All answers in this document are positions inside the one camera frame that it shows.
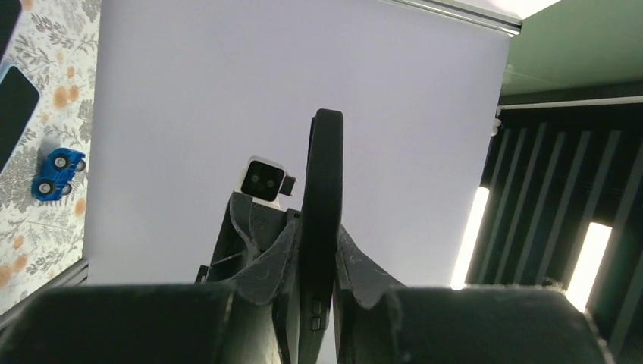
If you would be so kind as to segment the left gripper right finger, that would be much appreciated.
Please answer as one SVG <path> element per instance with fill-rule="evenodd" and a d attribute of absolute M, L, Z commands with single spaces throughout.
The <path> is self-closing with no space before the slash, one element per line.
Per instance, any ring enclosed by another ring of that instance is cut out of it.
<path fill-rule="evenodd" d="M 339 363 L 612 363 L 589 317 L 555 290 L 399 287 L 353 304 Z"/>

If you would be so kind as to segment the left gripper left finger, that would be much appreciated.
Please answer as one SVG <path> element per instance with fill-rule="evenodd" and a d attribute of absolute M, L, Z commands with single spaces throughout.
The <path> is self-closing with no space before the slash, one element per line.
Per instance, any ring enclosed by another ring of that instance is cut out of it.
<path fill-rule="evenodd" d="M 3 363 L 279 363 L 266 308 L 230 284 L 82 286 L 38 295 Z"/>

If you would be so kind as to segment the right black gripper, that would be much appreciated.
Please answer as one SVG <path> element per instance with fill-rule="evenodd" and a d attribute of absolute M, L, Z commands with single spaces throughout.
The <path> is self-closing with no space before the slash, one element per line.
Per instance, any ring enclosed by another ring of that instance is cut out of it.
<path fill-rule="evenodd" d="M 232 193 L 211 262 L 199 267 L 195 282 L 230 278 L 242 298 L 256 306 L 268 305 L 287 275 L 299 219 L 297 210 L 284 211 Z M 344 226 L 339 230 L 335 262 L 338 302 L 371 309 L 389 290 L 406 287 L 370 259 Z"/>

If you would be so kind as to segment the black phone case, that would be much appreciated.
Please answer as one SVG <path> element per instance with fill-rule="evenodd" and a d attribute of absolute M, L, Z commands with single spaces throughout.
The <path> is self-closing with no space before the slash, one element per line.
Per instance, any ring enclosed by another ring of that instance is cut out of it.
<path fill-rule="evenodd" d="M 343 114 L 319 109 L 312 119 L 299 219 L 299 363 L 316 363 L 333 293 L 343 202 Z"/>

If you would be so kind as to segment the phone with purple edge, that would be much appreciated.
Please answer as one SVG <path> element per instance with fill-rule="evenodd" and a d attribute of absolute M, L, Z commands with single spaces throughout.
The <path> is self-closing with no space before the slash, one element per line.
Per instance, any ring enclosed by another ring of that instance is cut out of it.
<path fill-rule="evenodd" d="M 301 217 L 303 218 L 305 216 L 305 212 L 307 211 L 307 206 L 308 206 L 308 200 L 309 200 L 309 169 L 310 169 L 310 154 L 311 154 L 311 148 L 312 148 L 312 141 L 314 137 L 314 131 L 315 131 L 315 116 L 312 117 L 311 123 L 310 123 L 310 128 L 309 128 L 309 138 L 308 138 L 308 143 L 307 143 L 307 153 L 306 153 L 306 174 L 305 174 L 305 184 L 304 184 L 304 189 L 303 189 L 303 201 L 302 201 L 302 206 L 301 206 Z"/>

